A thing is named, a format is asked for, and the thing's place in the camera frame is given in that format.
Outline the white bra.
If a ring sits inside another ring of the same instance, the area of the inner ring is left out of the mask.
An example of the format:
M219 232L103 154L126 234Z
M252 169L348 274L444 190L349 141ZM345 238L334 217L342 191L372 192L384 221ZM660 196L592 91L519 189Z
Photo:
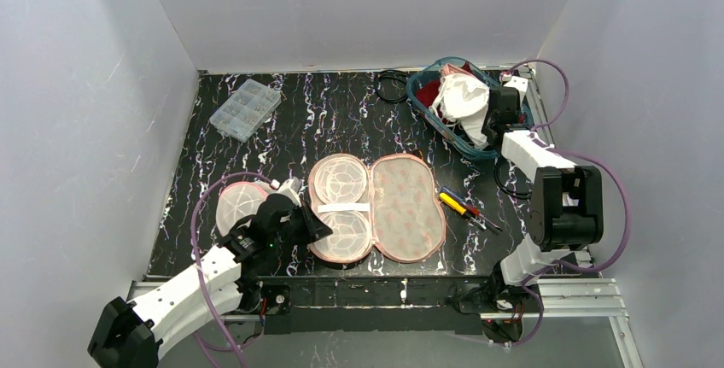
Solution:
M440 82L428 110L446 126L461 126L475 149L485 149L488 137L482 133L482 126L488 114L490 87L466 73L443 75Z

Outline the floral mesh laundry bag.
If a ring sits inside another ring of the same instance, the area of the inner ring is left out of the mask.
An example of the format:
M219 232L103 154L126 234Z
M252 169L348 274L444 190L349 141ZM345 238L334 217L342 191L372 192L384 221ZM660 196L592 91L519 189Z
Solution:
M308 187L312 210L332 230L308 246L323 261L350 264L377 249L416 263L446 241L433 173L415 155L387 155L371 166L354 155L329 155L313 166Z

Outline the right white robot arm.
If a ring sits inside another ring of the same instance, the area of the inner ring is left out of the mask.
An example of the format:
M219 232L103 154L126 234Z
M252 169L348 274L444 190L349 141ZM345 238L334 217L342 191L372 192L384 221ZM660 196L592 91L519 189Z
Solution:
M532 184L527 234L500 261L499 269L506 284L527 286L541 269L599 242L604 220L599 169L554 153L528 129L522 116L518 89L510 85L490 88L482 133Z

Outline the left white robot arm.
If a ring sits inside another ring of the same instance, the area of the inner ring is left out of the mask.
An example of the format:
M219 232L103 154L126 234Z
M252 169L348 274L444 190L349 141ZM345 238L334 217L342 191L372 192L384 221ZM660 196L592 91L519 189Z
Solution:
M87 348L101 367L156 367L187 336L204 325L225 327L224 315L242 307L266 309L258 270L281 242L302 245L333 230L300 198L300 181L283 183L252 174L251 181L222 178L196 204L198 216L216 191L221 235L206 253L198 246L198 224L191 221L192 264L175 277L129 301L112 299L102 310Z

